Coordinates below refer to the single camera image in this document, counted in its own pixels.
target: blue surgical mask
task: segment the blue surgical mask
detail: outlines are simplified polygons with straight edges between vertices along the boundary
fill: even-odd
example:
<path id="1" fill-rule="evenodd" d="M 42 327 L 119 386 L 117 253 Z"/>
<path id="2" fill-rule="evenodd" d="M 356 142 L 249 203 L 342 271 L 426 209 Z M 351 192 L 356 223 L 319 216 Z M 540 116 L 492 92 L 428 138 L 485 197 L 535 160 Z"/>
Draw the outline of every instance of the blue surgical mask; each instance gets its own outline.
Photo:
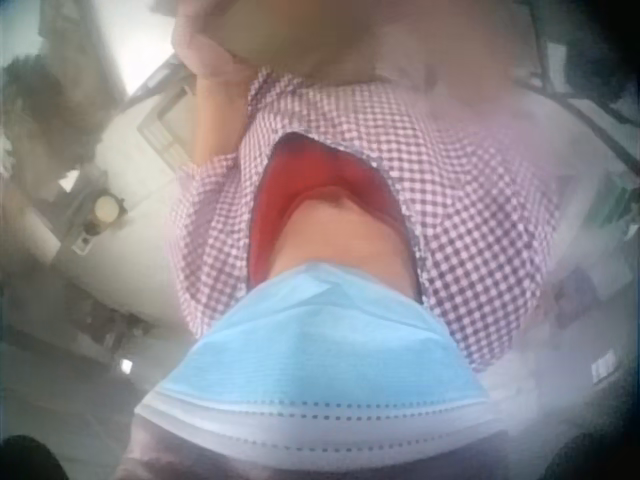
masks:
<path id="1" fill-rule="evenodd" d="M 417 460 L 498 429 L 441 320 L 322 263 L 250 292 L 138 413 L 220 453 L 307 470 Z"/>

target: checkered shirt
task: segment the checkered shirt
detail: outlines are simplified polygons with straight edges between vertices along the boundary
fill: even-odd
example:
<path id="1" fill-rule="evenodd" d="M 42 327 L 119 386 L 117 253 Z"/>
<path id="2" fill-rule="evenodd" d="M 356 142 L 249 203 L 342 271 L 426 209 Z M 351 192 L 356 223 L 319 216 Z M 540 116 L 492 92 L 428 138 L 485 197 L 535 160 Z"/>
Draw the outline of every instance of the checkered shirt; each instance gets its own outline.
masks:
<path id="1" fill-rule="evenodd" d="M 556 223 L 554 192 L 502 125 L 435 121 L 424 95 L 389 84 L 308 86 L 263 71 L 237 153 L 184 172 L 171 253 L 196 337 L 247 294 L 251 211 L 289 132 L 347 151 L 388 181 L 405 218 L 422 302 L 476 370 L 535 307 Z"/>

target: hand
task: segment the hand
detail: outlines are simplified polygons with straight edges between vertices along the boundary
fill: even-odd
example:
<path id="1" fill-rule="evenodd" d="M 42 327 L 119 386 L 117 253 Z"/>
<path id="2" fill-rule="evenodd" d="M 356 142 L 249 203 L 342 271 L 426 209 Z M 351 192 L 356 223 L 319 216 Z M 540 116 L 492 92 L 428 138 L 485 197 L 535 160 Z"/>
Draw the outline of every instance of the hand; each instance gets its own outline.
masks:
<path id="1" fill-rule="evenodd" d="M 220 15 L 224 0 L 178 0 L 173 46 L 184 64 L 197 76 L 223 82 L 244 82 L 257 69 L 220 47 L 205 33 L 212 17 Z"/>

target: wall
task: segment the wall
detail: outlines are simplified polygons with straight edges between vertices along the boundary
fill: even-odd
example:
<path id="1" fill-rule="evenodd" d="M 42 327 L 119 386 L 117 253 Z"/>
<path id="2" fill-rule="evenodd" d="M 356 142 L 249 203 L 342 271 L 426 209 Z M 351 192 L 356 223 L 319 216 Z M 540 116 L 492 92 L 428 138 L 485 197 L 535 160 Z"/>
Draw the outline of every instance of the wall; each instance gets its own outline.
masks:
<path id="1" fill-rule="evenodd" d="M 129 213 L 99 236 L 82 257 L 63 247 L 54 265 L 98 300 L 157 325 L 180 323 L 167 255 L 168 216 L 178 196 L 173 171 L 137 127 L 157 102 L 150 99 L 118 116 L 103 136 L 96 164 Z"/>

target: red shirt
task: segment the red shirt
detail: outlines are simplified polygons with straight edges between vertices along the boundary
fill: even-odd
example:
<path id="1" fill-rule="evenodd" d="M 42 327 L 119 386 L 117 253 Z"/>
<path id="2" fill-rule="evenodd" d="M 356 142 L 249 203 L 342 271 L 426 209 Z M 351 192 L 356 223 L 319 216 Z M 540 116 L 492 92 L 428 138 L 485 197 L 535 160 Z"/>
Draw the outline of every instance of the red shirt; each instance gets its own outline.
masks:
<path id="1" fill-rule="evenodd" d="M 256 194 L 251 220 L 249 284 L 267 280 L 272 252 L 291 215 L 307 200 L 347 197 L 406 238 L 400 206 L 386 180 L 349 153 L 300 134 L 275 146 Z"/>

